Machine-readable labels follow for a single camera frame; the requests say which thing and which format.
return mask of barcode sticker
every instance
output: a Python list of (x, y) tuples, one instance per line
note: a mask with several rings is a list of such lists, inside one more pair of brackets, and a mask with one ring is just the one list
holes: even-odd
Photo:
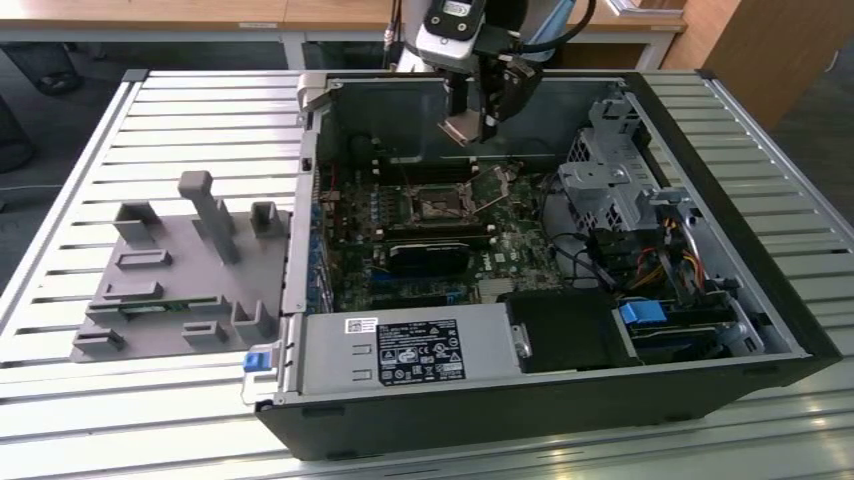
[(379, 320), (374, 318), (349, 318), (345, 323), (345, 333), (374, 333), (377, 332), (377, 323)]

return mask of white sticker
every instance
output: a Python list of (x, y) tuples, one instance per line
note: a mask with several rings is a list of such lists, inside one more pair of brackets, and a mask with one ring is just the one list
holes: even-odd
[(454, 0), (447, 0), (442, 6), (442, 11), (455, 17), (465, 17), (471, 11), (471, 5), (463, 2), (455, 2)]
[(349, 318), (345, 325), (345, 333), (374, 333), (379, 320), (374, 318)]
[(275, 22), (240, 22), (240, 28), (279, 28), (279, 24)]

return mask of wooden cabinet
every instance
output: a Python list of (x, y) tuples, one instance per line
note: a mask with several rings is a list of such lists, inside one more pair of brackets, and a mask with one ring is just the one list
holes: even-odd
[(715, 72), (772, 129), (854, 34), (852, 0), (689, 0), (662, 68)]

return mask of metal grating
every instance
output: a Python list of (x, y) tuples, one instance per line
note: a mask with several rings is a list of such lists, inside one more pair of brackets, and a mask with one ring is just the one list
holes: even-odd
[(292, 204), (295, 79), (154, 72), (143, 84), (122, 85), (0, 300), (2, 478), (511, 479), (569, 478), (582, 468), (586, 478), (778, 478), (854, 468), (850, 228), (726, 92), (694, 73), (647, 79), (848, 357), (798, 384), (697, 422), (303, 463), (240, 403), (240, 353), (70, 364), (122, 200), (155, 198), (160, 214), (188, 213), (178, 175), (207, 168), (232, 211), (259, 198)]

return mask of motherboard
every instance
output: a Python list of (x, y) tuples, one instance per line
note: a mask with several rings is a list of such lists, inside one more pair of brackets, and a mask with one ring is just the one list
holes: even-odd
[(381, 157), (330, 170), (318, 230), (334, 311), (494, 303), (561, 288), (538, 218), (545, 178), (513, 158)]

